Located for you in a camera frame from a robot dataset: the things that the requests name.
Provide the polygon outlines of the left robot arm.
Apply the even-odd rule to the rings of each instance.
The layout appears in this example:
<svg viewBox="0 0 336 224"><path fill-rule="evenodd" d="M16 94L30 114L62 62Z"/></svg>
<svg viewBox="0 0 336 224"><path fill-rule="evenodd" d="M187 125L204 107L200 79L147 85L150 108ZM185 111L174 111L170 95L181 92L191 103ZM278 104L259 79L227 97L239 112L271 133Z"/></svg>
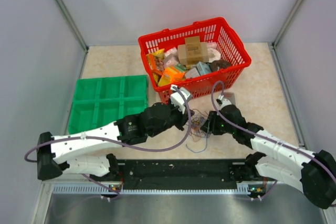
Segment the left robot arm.
<svg viewBox="0 0 336 224"><path fill-rule="evenodd" d="M55 136L41 133L37 149L37 178L45 181L63 174L90 174L114 180L119 174L115 156L89 156L92 152L108 148L131 146L147 141L148 137L184 125L194 112L186 106L155 103L143 112L127 115L99 128L73 135Z"/></svg>

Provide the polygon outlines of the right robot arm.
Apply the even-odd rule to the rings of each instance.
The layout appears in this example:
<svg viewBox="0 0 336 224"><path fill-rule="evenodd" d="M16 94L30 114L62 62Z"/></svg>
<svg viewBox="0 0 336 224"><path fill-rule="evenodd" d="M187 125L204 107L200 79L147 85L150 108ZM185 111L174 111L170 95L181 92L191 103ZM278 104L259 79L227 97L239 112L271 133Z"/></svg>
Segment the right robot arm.
<svg viewBox="0 0 336 224"><path fill-rule="evenodd" d="M297 189L321 209L335 207L335 159L329 152L316 153L282 141L247 122L233 104L210 111L201 129L213 135L231 134L255 151L245 160L248 178L268 177Z"/></svg>

